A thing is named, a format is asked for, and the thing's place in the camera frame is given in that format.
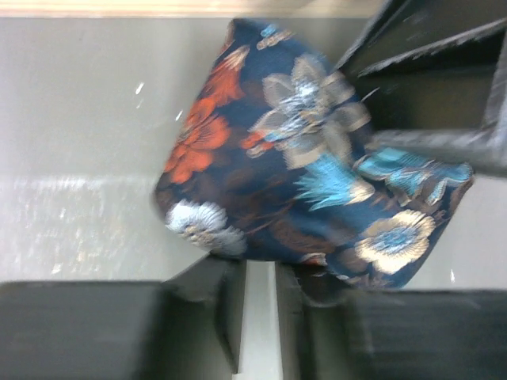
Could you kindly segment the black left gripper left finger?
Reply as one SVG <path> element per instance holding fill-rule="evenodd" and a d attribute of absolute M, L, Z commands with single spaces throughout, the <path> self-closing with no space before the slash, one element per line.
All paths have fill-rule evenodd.
<path fill-rule="evenodd" d="M 246 262 L 207 256 L 165 282 L 163 374 L 238 374 Z"/>

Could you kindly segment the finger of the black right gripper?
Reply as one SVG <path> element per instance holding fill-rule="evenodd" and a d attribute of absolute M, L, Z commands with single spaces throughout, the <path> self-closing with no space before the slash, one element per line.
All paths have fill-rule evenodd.
<path fill-rule="evenodd" d="M 434 1 L 386 1 L 344 54 L 345 59 L 389 59 L 436 42 Z"/>
<path fill-rule="evenodd" d="M 390 53 L 367 31 L 338 69 L 372 116 L 373 142 L 506 175 L 506 21 Z"/>

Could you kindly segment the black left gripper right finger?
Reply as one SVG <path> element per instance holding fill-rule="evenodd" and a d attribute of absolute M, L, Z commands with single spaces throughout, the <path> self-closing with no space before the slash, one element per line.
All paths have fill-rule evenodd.
<path fill-rule="evenodd" d="M 314 266 L 275 265 L 283 379 L 354 379 L 343 328 L 349 286 Z"/>

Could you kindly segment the navy floral long tie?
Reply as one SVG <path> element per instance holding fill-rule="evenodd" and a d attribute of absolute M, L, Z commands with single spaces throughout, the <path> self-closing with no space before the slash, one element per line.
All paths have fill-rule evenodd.
<path fill-rule="evenodd" d="M 403 287 L 473 169 L 377 147 L 371 124 L 323 55 L 286 29 L 235 18 L 154 190 L 167 229 L 217 256 Z"/>

